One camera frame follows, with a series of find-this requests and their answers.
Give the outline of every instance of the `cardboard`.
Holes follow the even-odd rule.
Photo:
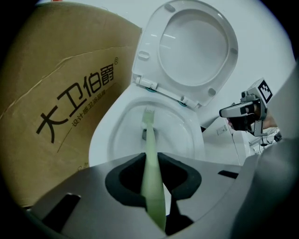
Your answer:
[[[36,7],[0,71],[0,168],[19,205],[88,167],[96,126],[130,84],[140,34],[96,7]]]

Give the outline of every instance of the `toilet hinge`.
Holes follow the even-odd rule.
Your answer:
[[[135,80],[135,82],[136,82],[136,84],[148,87],[148,88],[150,88],[152,90],[155,90],[157,88],[157,86],[158,86],[157,82],[144,79],[143,77],[137,77],[136,80]]]

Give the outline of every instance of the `brush handle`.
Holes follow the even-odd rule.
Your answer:
[[[146,199],[147,213],[164,231],[166,224],[163,181],[156,150],[156,140],[152,124],[146,130],[146,160],[141,185],[141,195]]]

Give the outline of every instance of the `dark slot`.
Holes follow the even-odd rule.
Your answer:
[[[234,179],[236,179],[239,175],[238,173],[229,172],[229,171],[225,171],[225,170],[220,171],[218,174],[225,176],[225,177],[231,177]]]
[[[56,232],[61,232],[67,219],[73,212],[80,196],[67,194],[63,199],[48,213],[42,222]]]

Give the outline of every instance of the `toilet seat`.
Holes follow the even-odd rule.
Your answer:
[[[192,38],[190,34],[193,33],[197,35]],[[201,42],[185,44],[190,37],[200,39],[198,34],[204,36]],[[172,45],[173,41],[169,42],[168,38],[177,41]],[[174,47],[170,55],[164,51],[165,46],[170,49]],[[207,48],[211,49],[211,55],[207,55],[210,51],[207,51]],[[153,105],[157,110],[154,128],[156,127],[158,132],[163,133],[164,130],[162,121],[159,121],[161,114],[167,118],[164,120],[168,124],[165,127],[170,126],[165,132],[165,135],[169,135],[169,142],[161,137],[156,138],[158,152],[204,160],[200,122],[193,108],[207,105],[217,94],[233,71],[237,55],[234,31],[213,7],[199,1],[175,0],[158,8],[139,41],[130,86],[111,106],[93,134],[89,149],[90,166],[145,152],[145,142],[141,139],[141,121],[146,105]],[[174,56],[181,57],[181,60],[172,61]],[[172,71],[177,70],[176,66],[172,67],[177,63],[181,63],[182,70],[187,68],[190,71],[190,59],[205,59],[202,61],[200,77],[196,77],[196,65],[188,77],[180,75],[180,69]]]
[[[199,1],[177,0],[152,15],[133,64],[135,83],[206,106],[235,68],[238,44],[220,12]]]

